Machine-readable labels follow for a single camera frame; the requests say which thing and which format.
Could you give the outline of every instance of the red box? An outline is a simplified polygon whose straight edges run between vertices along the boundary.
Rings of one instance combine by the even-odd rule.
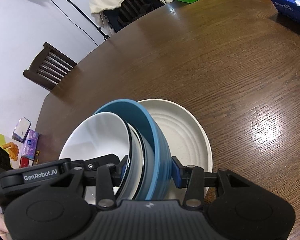
[[[29,159],[22,156],[20,159],[20,168],[24,168],[28,166],[29,166]]]

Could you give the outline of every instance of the food packaging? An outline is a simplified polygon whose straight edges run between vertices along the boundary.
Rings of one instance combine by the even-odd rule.
[[[20,160],[20,168],[32,166],[33,161],[29,160],[27,157],[22,156]]]
[[[0,147],[9,154],[11,167],[14,169],[19,168],[23,144],[0,134]]]

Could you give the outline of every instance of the bowl rim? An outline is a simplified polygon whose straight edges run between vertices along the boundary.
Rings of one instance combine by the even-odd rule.
[[[141,137],[141,134],[140,132],[138,131],[137,128],[135,128],[132,124],[129,124],[128,123],[128,126],[129,128],[131,129],[132,128],[132,132],[136,135],[136,137],[138,138],[138,142],[140,143],[140,146],[141,146],[141,153],[142,153],[142,171],[141,171],[141,176],[140,176],[140,180],[139,180],[139,183],[138,183],[138,187],[137,187],[137,190],[136,192],[134,193],[133,197],[132,197],[132,200],[134,200],[138,193],[139,193],[139,190],[142,186],[142,183],[143,183],[143,179],[144,179],[144,175],[145,175],[145,170],[146,170],[146,150],[145,150],[145,145],[143,143],[143,140],[142,140],[142,137]]]
[[[123,120],[120,116],[118,116],[117,114],[115,113],[112,113],[112,112],[100,112],[100,113],[96,113],[96,114],[103,114],[103,113],[106,113],[106,114],[111,114],[115,117],[117,117],[119,120],[121,120],[121,122],[123,122],[123,124],[125,125],[125,128],[127,130],[127,134],[128,134],[128,140],[129,140],[129,153],[128,153],[128,160],[127,160],[127,164],[126,164],[126,168],[125,168],[125,171],[124,171],[124,174],[123,174],[123,177],[122,177],[122,180],[120,182],[120,185],[119,185],[119,188],[117,190],[117,192],[115,193],[115,197],[116,199],[119,197],[119,194],[122,192],[122,189],[123,189],[123,186],[127,180],[127,177],[128,177],[128,172],[130,170],[130,166],[131,166],[131,156],[132,156],[132,136],[131,136],[131,131],[130,131],[130,128],[128,127],[128,124],[125,120]],[[72,137],[72,135],[74,134],[74,132],[79,129],[80,126],[82,126],[85,122],[87,122],[89,119],[92,119],[92,118],[95,118],[95,115],[96,114],[93,114],[91,116],[89,116],[88,118],[86,118],[85,120],[83,120],[74,130],[73,132],[70,134],[70,136],[68,137],[68,139],[66,140],[65,144],[63,145],[63,148],[62,150],[64,149],[64,147],[66,146],[66,144],[68,143],[69,139]]]
[[[139,108],[142,111],[142,113],[145,115],[145,117],[150,125],[152,137],[154,140],[154,172],[152,175],[152,180],[151,180],[151,184],[149,186],[148,193],[145,198],[146,200],[150,200],[150,199],[152,199],[154,192],[156,190],[157,181],[159,178],[160,160],[161,160],[161,150],[159,147],[160,142],[159,142],[159,135],[158,135],[157,128],[156,128],[156,123],[145,107],[143,107],[141,104],[139,104],[138,102],[131,100],[131,99],[117,99],[117,100],[108,102],[107,104],[101,106],[94,114],[100,113],[100,111],[102,111],[102,109],[108,107],[109,105],[116,104],[116,103],[133,104],[134,106],[136,106],[137,108]]]

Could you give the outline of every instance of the stack of dishes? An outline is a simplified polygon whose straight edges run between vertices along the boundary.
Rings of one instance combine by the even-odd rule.
[[[119,99],[102,106],[74,130],[59,158],[87,160],[107,154],[120,160],[128,156],[121,184],[114,188],[118,201],[182,200],[185,190],[170,183],[171,156],[212,172],[202,127],[186,109],[166,100]],[[87,188],[88,203],[95,202],[94,192],[95,187]]]

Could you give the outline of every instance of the plate rim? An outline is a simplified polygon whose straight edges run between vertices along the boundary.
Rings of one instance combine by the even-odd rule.
[[[138,103],[143,103],[143,102],[151,102],[151,101],[161,101],[161,102],[165,102],[165,103],[169,103],[169,104],[173,104],[179,108],[181,108],[183,111],[185,111],[194,121],[195,123],[197,124],[197,126],[200,128],[200,131],[203,135],[203,138],[204,138],[204,141],[205,141],[205,144],[207,146],[207,152],[208,152],[208,170],[207,172],[212,172],[212,169],[213,169],[213,160],[212,160],[212,150],[211,150],[211,145],[210,145],[210,142],[209,142],[209,139],[208,139],[208,136],[206,134],[206,132],[204,131],[203,127],[201,126],[201,124],[199,123],[199,121],[194,117],[193,114],[191,114],[191,112],[189,112],[186,108],[184,108],[183,106],[175,103],[175,102],[172,102],[172,101],[169,101],[169,100],[166,100],[166,99],[160,99],[160,98],[151,98],[151,99],[144,99],[144,100],[140,100],[138,101]]]

